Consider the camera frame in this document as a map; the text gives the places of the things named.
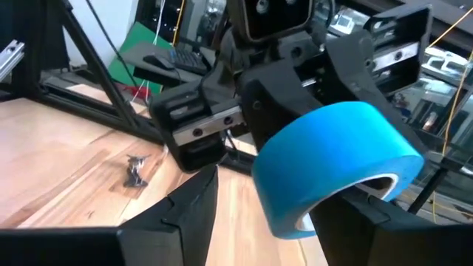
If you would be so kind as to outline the black desk tray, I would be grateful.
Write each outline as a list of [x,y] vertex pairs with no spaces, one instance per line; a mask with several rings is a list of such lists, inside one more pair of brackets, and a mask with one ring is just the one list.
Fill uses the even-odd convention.
[[143,57],[146,55],[159,55],[168,59],[169,61],[169,49],[161,48],[153,43],[140,42],[134,45],[130,50],[127,50],[124,55],[124,61],[135,67],[134,76],[142,78],[147,81],[158,83],[167,87],[178,86],[181,83],[189,83],[192,81],[199,81],[203,75],[194,74],[192,72],[185,71],[183,69],[165,70],[159,67],[155,67],[151,64],[147,64],[143,61]]

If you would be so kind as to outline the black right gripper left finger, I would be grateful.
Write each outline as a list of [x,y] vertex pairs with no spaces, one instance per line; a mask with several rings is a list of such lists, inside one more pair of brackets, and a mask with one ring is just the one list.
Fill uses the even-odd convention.
[[0,230],[0,266],[205,266],[218,168],[207,166],[117,227]]

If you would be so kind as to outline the black computer mouse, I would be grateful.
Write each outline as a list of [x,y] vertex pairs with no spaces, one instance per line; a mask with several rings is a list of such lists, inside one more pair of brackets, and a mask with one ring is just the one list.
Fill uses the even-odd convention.
[[151,64],[151,65],[153,65],[155,67],[159,67],[161,69],[165,69],[165,70],[175,69],[173,63],[170,62],[168,59],[164,58],[163,56],[146,55],[146,56],[143,57],[143,61],[145,61],[147,64]]

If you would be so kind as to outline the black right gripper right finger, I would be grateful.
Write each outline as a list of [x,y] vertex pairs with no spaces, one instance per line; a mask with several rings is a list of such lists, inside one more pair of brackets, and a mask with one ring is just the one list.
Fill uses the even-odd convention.
[[473,266],[473,225],[436,225],[356,187],[310,218],[329,266]]

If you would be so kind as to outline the black keyboard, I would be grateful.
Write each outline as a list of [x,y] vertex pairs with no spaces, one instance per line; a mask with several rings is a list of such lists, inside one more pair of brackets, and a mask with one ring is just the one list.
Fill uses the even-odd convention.
[[204,75],[208,71],[203,57],[198,53],[181,48],[173,48],[169,50],[169,56],[173,65],[178,69],[183,69],[198,75]]

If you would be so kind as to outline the blue tape roll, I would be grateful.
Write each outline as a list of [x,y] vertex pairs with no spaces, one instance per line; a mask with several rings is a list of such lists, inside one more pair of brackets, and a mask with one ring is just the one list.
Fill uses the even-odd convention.
[[342,102],[303,115],[259,151],[253,181],[270,232],[301,239],[316,231],[309,212],[353,186],[385,201],[418,176],[423,156],[372,105]]

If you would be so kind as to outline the green board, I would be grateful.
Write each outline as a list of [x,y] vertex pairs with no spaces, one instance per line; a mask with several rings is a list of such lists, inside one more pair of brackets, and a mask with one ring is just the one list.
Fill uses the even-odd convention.
[[[123,45],[119,49],[119,53],[124,59],[125,58],[124,55],[127,50],[130,50],[134,45],[140,42],[144,42],[144,41],[152,42],[154,40],[154,37],[155,37],[155,32],[151,31],[140,22],[135,22],[132,25],[128,35],[126,36],[126,39],[123,42]],[[161,48],[165,48],[165,49],[169,49],[172,47],[171,43],[169,43],[168,41],[166,41],[165,39],[161,37],[157,38],[157,46]],[[135,70],[135,67],[132,66],[131,64],[127,64],[126,66],[129,69],[130,73],[133,73],[133,71]],[[125,67],[116,57],[108,66],[108,71],[111,77],[115,81],[118,81],[126,85],[130,85],[130,86],[134,85],[132,83],[132,79],[128,76],[126,72]],[[141,85],[141,83],[143,82],[143,79],[140,79],[140,78],[134,78],[134,80],[136,82],[136,85],[138,86]],[[150,92],[158,93],[161,90],[161,85],[158,83],[153,83],[150,81],[148,85],[150,88]]]

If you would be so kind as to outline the black aluminium table frame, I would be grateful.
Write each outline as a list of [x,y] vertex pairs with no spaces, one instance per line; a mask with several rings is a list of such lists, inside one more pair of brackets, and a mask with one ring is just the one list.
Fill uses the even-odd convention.
[[[45,48],[49,18],[69,31],[110,104],[42,81],[43,63],[54,56]],[[11,82],[0,81],[0,91],[5,92],[7,99],[26,98],[145,140],[163,143],[156,126],[134,111],[121,94],[73,15],[69,0],[0,0],[0,44],[6,41],[4,30],[7,27],[20,44],[10,52],[14,58],[12,69],[7,71]]]

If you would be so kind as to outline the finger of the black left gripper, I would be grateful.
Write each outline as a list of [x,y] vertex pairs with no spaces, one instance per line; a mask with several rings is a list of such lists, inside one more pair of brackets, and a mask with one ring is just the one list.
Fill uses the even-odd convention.
[[258,151],[289,123],[322,107],[284,61],[245,70],[238,78],[238,95]]
[[373,56],[373,41],[367,31],[333,39],[326,44],[324,102],[360,100],[374,106],[422,155],[428,152],[419,136],[403,122],[400,112],[387,101],[368,72],[365,61]]

